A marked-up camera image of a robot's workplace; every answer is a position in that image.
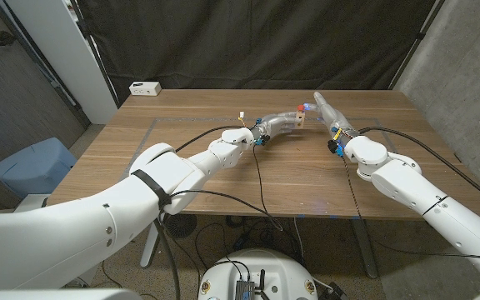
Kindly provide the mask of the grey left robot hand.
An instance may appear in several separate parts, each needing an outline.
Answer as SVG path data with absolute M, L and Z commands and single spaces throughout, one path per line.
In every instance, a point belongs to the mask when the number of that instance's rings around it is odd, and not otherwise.
M 262 117 L 251 129 L 254 142 L 265 144 L 279 134 L 290 133 L 300 123 L 296 112 L 273 113 Z

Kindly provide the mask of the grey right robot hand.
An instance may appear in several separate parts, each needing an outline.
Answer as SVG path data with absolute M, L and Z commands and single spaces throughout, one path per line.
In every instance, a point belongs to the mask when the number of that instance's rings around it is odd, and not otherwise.
M 347 143 L 359 135 L 349 121 L 337 109 L 333 108 L 320 92 L 313 94 L 315 103 L 304 103 L 306 111 L 313 111 L 319 114 L 318 119 L 329 131 L 331 138 L 327 146 L 331 153 L 339 157 L 344 156 L 344 149 Z

